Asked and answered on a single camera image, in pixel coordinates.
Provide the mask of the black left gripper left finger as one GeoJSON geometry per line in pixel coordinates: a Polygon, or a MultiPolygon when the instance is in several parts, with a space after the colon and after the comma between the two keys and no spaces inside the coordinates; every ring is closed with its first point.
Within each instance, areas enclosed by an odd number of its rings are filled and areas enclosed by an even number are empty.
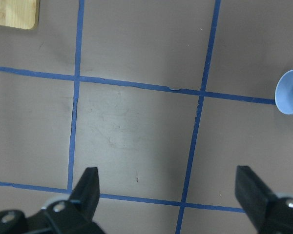
{"type": "Polygon", "coordinates": [[[98,168],[88,167],[67,199],[43,210],[46,226],[84,226],[92,222],[100,198],[98,168]]]}

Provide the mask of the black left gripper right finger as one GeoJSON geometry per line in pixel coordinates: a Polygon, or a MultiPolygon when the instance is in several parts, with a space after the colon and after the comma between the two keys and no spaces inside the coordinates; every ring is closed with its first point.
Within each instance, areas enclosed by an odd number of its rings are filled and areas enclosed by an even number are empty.
{"type": "Polygon", "coordinates": [[[235,197],[258,234],[293,234],[293,195],[275,193],[249,166],[236,167],[235,197]]]}

